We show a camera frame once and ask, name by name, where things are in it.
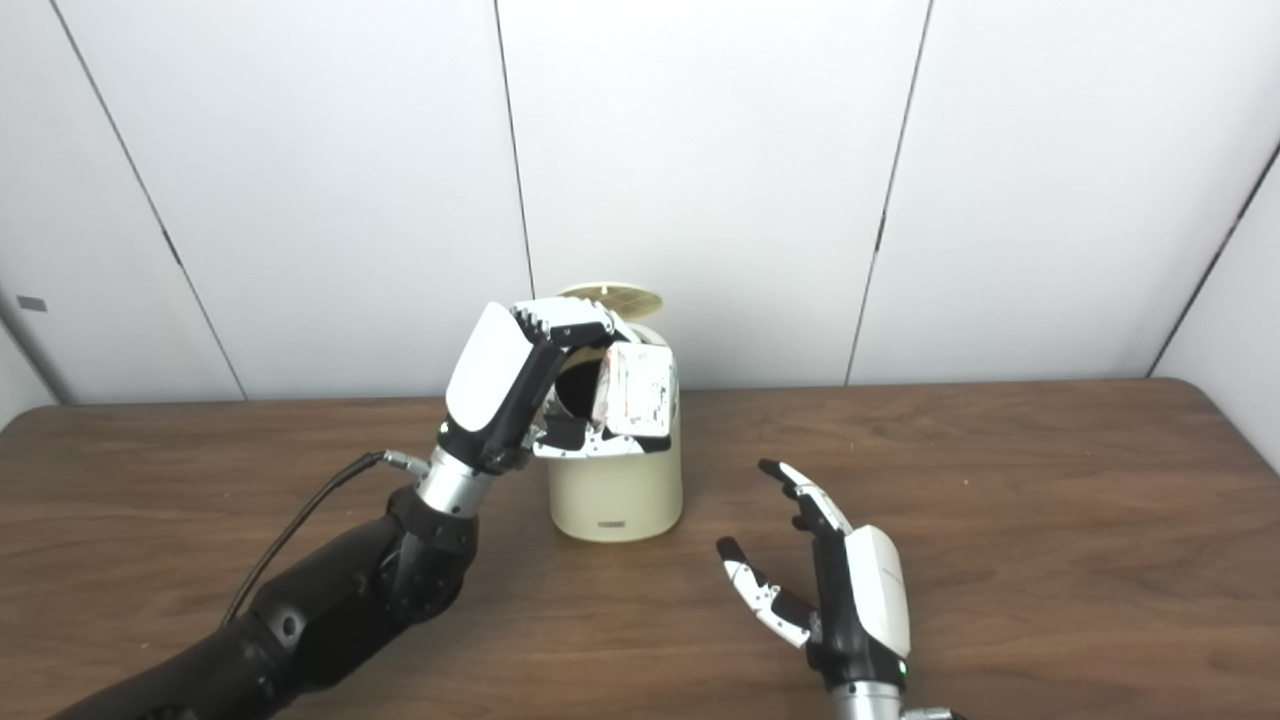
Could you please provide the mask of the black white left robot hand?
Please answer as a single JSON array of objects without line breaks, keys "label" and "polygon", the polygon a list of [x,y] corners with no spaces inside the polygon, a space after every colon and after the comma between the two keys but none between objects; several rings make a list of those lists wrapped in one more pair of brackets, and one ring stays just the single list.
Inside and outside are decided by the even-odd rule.
[{"label": "black white left robot hand", "polygon": [[664,454],[675,446],[677,379],[671,347],[648,340],[617,302],[489,304],[448,384],[438,443],[489,475],[531,457]]}]

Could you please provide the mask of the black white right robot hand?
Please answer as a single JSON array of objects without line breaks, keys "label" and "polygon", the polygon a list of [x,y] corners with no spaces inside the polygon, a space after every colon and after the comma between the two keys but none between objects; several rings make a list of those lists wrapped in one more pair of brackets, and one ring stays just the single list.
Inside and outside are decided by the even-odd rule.
[{"label": "black white right robot hand", "polygon": [[716,550],[754,618],[792,647],[827,688],[877,683],[905,692],[910,614],[899,551],[878,527],[855,527],[813,479],[787,462],[758,466],[799,509],[792,524],[810,536],[817,602],[809,603],[754,568],[733,537]]}]

